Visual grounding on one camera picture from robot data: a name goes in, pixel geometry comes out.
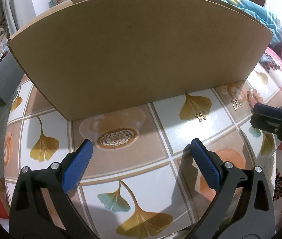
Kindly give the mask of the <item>grey storage box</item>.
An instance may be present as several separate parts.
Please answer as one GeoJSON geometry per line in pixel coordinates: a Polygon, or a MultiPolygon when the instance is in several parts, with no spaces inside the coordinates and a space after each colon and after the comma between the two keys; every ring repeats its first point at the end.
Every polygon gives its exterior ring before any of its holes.
{"type": "Polygon", "coordinates": [[[4,103],[7,104],[10,101],[23,75],[23,70],[12,53],[9,52],[0,61],[0,99],[4,103]]]}

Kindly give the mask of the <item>ginkgo pattern tablecloth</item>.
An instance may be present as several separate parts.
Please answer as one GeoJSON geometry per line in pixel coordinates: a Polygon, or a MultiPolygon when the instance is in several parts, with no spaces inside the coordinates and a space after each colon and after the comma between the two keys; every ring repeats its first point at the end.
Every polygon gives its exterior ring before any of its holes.
{"type": "Polygon", "coordinates": [[[245,82],[70,122],[23,77],[4,142],[7,194],[23,167],[47,168],[89,139],[92,159],[69,193],[83,219],[101,238],[168,235],[198,221],[215,195],[185,153],[194,138],[238,168],[261,166],[274,192],[279,140],[251,127],[257,101],[282,106],[282,91],[261,64],[245,82]],[[200,122],[202,111],[208,118],[200,122]]]}

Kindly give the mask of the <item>blue blanket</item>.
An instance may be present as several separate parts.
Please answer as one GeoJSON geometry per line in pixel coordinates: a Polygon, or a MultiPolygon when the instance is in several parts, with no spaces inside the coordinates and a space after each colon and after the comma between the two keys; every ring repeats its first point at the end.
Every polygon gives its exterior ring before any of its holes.
{"type": "Polygon", "coordinates": [[[268,11],[266,8],[249,0],[221,0],[226,2],[261,22],[269,28],[273,34],[270,46],[275,48],[282,45],[282,24],[276,14],[268,11]]]}

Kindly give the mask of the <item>gold butterfly charm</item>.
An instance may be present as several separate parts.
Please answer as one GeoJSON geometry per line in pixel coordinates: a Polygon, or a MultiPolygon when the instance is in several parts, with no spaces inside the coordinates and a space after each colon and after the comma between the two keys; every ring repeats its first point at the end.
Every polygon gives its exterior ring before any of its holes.
{"type": "Polygon", "coordinates": [[[236,98],[232,99],[231,103],[235,111],[237,111],[242,106],[241,103],[236,98]]]}
{"type": "Polygon", "coordinates": [[[195,114],[195,117],[200,121],[202,122],[203,120],[206,120],[208,118],[208,115],[206,114],[205,111],[202,111],[200,113],[196,113],[195,114]]]}

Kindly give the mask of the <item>brown cardboard box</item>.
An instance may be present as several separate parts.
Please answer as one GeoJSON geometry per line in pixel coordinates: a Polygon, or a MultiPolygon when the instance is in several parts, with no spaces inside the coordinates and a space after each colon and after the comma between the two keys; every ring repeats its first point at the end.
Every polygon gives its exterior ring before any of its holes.
{"type": "Polygon", "coordinates": [[[268,27],[221,0],[68,0],[8,47],[74,121],[242,81],[271,39],[268,27]]]}

